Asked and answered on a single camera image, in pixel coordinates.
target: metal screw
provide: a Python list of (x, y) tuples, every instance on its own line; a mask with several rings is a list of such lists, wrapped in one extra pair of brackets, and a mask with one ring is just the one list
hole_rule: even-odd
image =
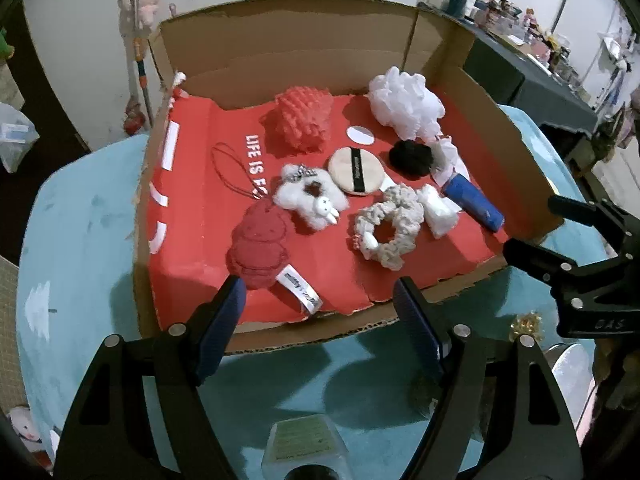
[(104, 345), (108, 348), (118, 346), (120, 343), (120, 336), (118, 334), (111, 334), (104, 338)]
[(169, 327), (169, 334), (178, 337), (179, 335), (187, 332), (187, 327), (185, 327), (182, 323), (175, 323)]
[(453, 327), (453, 333), (459, 337), (469, 337), (471, 335), (471, 329), (461, 323)]
[(522, 346), (526, 346), (527, 348), (532, 348), (533, 345), (536, 344), (536, 340), (533, 339), (530, 335), (526, 334), (521, 335), (518, 341), (520, 341), (520, 344)]

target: crumpled white tissue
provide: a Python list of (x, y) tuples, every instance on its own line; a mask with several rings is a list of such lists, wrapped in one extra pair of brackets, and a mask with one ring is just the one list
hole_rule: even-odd
[(409, 75), (391, 67), (369, 83), (367, 98), (373, 115), (383, 126), (392, 126), (402, 140), (437, 138), (442, 134), (438, 119), (445, 110), (425, 84), (422, 74)]
[(433, 186), (425, 184), (415, 193), (424, 209), (424, 221), (427, 222), (436, 240), (442, 238), (458, 224), (458, 212), (449, 206)]
[(431, 176), (438, 186), (442, 187), (455, 173), (463, 175), (469, 182), (469, 171), (458, 155), (458, 149), (451, 142), (451, 137), (439, 137), (427, 142), (433, 155)]

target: red loofah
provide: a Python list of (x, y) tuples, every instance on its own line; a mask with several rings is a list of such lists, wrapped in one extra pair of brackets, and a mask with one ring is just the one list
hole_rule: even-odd
[(229, 249), (229, 271), (248, 288), (269, 288), (289, 263), (287, 238), (294, 226), (286, 211), (269, 198), (258, 200), (234, 229)]
[(278, 132), (301, 152), (321, 151), (330, 137), (334, 97), (327, 90), (294, 86), (276, 95)]

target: black pom-pom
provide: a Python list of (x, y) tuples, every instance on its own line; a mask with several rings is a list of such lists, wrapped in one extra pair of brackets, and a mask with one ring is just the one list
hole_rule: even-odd
[(389, 162), (408, 176), (427, 176), (431, 173), (431, 148), (415, 140), (398, 140), (389, 151)]

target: blue tablecloth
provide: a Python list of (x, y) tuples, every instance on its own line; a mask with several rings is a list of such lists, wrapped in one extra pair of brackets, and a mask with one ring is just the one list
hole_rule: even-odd
[[(580, 198), (536, 125), (516, 108), (503, 109), (559, 192)], [(132, 232), (145, 145), (145, 136), (133, 137), (63, 168), (42, 186), (31, 212), (18, 277), (18, 349), (34, 420), (49, 451), (49, 430), (63, 427), (104, 337), (139, 337)], [(544, 245), (580, 264), (606, 257), (597, 232), (571, 221)], [(442, 310), (452, 322), (497, 338), (507, 337), (514, 314), (538, 310), (546, 327), (543, 347), (559, 341), (548, 286), (516, 269), (447, 300)], [(262, 478), (260, 461), (276, 421), (326, 413), (350, 450), (356, 478), (387, 480), (404, 471), (427, 425), (407, 401), (417, 370), (402, 327), (394, 325), (324, 344), (225, 358), (200, 397), (240, 478)], [(161, 461), (175, 468), (158, 398), (152, 387), (146, 392)], [(472, 441), (464, 465), (473, 465), (480, 450)]]

